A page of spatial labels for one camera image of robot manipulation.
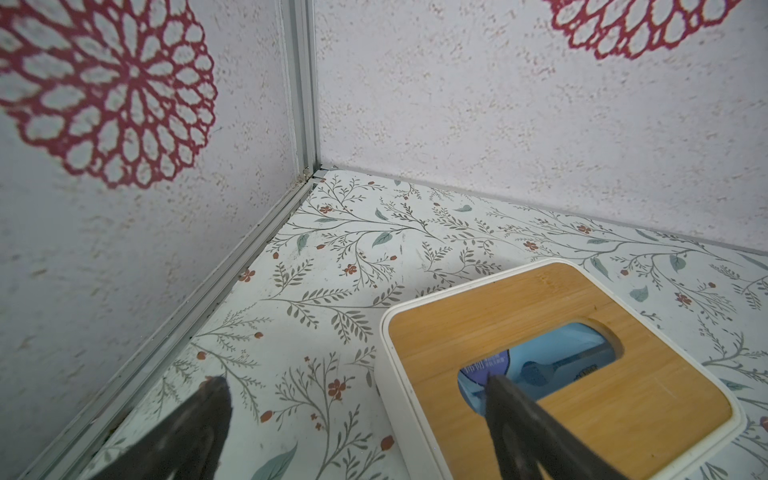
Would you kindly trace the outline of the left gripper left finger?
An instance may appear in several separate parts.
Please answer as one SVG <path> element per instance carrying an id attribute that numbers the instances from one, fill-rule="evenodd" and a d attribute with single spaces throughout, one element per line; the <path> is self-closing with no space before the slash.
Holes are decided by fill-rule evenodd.
<path id="1" fill-rule="evenodd" d="M 205 381 L 96 479 L 212 479 L 226 442 L 233 407 L 221 376 Z"/>

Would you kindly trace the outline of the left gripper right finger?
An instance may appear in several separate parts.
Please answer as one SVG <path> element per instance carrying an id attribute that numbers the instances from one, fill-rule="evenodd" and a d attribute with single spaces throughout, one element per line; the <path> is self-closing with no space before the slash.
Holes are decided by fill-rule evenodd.
<path id="1" fill-rule="evenodd" d="M 623 479 L 511 380 L 486 386 L 485 415 L 503 479 Z"/>

